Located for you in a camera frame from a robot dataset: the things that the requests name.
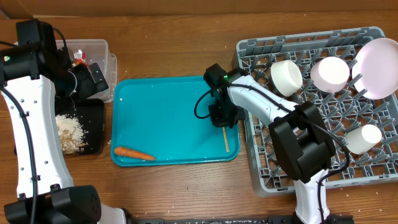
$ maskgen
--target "orange carrot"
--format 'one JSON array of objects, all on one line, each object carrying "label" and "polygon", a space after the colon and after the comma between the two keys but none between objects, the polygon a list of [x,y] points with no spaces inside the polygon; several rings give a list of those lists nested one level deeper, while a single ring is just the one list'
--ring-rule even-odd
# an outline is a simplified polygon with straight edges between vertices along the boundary
[{"label": "orange carrot", "polygon": [[114,153],[118,156],[126,156],[126,157],[131,157],[131,158],[136,158],[136,159],[144,159],[144,160],[149,160],[149,161],[154,161],[155,157],[142,153],[142,152],[137,152],[132,149],[128,149],[126,147],[116,147],[114,149]]}]

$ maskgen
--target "dish rack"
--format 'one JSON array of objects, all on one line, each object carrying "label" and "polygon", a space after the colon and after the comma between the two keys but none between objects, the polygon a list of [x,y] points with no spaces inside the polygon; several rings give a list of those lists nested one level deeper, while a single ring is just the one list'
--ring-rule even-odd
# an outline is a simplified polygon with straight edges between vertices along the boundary
[{"label": "dish rack", "polygon": [[[350,70],[355,56],[369,41],[385,37],[378,27],[314,32],[241,40],[236,45],[233,68],[241,67],[265,88],[279,94],[271,82],[270,67],[275,62],[292,60],[303,76],[300,90],[288,100],[314,103],[328,130],[344,142],[344,135],[365,124],[374,124],[382,132],[382,140],[363,155],[350,153],[350,166],[326,181],[327,188],[375,184],[398,180],[398,103],[395,94],[382,100],[370,100],[357,92],[354,84],[362,76],[349,79],[338,93],[324,93],[313,85],[310,70],[319,60],[335,56],[346,61]],[[259,196],[268,197],[294,192],[293,180],[278,166],[268,129],[250,112],[245,111],[246,150],[252,186]],[[345,156],[336,144],[330,171],[339,169]]]}]

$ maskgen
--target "white cup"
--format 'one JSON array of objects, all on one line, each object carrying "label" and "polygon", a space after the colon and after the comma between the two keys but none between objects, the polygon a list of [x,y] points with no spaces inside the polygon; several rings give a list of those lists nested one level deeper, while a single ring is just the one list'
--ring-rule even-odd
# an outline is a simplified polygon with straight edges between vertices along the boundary
[{"label": "white cup", "polygon": [[271,78],[279,93],[284,96],[291,96],[303,85],[300,69],[291,60],[273,63]]},{"label": "white cup", "polygon": [[347,148],[355,154],[364,154],[381,140],[380,129],[372,124],[367,124],[350,131],[345,136]]},{"label": "white cup", "polygon": [[327,93],[340,91],[349,77],[347,63],[338,57],[327,57],[316,63],[311,69],[313,84]]}]

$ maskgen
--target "pink plate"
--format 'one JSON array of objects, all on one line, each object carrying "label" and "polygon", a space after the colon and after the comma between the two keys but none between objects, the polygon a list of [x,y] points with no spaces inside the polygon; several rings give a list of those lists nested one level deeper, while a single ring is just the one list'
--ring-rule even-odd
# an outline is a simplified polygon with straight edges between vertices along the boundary
[{"label": "pink plate", "polygon": [[391,95],[398,88],[398,43],[378,38],[367,43],[356,55],[353,78],[362,74],[355,89],[367,89],[364,97],[378,100]]}]

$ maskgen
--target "wooden table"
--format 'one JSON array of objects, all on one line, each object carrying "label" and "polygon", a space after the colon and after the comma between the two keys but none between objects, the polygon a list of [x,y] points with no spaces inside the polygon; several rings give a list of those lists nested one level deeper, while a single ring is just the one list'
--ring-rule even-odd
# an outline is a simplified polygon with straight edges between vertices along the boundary
[{"label": "wooden table", "polygon": [[[105,39],[118,58],[118,81],[127,78],[202,75],[219,63],[231,68],[236,43],[253,37],[379,26],[398,40],[397,11],[142,16],[46,19],[67,39]],[[16,21],[0,21],[0,40],[16,41]],[[137,218],[238,218],[294,212],[295,195],[260,198],[251,187],[244,142],[231,162],[121,168],[110,147],[112,103],[106,104],[104,151],[66,158],[75,185],[94,185],[101,202],[127,208]],[[240,135],[244,137],[243,126]],[[17,158],[11,120],[0,100],[0,205],[16,201]],[[398,185],[327,191],[332,213],[356,223],[397,223]],[[0,223],[6,223],[3,209]]]}]

